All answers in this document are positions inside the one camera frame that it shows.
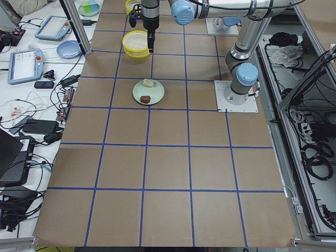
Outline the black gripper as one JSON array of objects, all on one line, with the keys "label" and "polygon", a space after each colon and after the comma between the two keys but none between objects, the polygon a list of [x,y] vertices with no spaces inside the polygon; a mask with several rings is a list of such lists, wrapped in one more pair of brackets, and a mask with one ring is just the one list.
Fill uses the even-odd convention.
[{"label": "black gripper", "polygon": [[155,42],[155,29],[148,29],[147,30],[147,42],[148,42],[148,49],[149,52],[154,52],[154,42]]}]

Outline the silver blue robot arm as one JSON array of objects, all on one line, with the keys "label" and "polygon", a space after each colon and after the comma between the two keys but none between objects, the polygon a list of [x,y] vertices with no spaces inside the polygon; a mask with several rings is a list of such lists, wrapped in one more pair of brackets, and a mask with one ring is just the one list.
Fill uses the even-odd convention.
[{"label": "silver blue robot arm", "polygon": [[256,48],[270,19],[283,12],[291,1],[169,1],[172,16],[180,25],[194,19],[243,17],[243,24],[226,63],[230,70],[247,61]]}]

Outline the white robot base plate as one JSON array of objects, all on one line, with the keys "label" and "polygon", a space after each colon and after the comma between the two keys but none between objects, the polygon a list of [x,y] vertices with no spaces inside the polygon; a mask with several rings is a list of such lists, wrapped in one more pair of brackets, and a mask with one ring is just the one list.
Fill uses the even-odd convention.
[{"label": "white robot base plate", "polygon": [[231,81],[215,80],[214,86],[218,112],[258,113],[252,87],[248,94],[239,95],[231,90]]}]

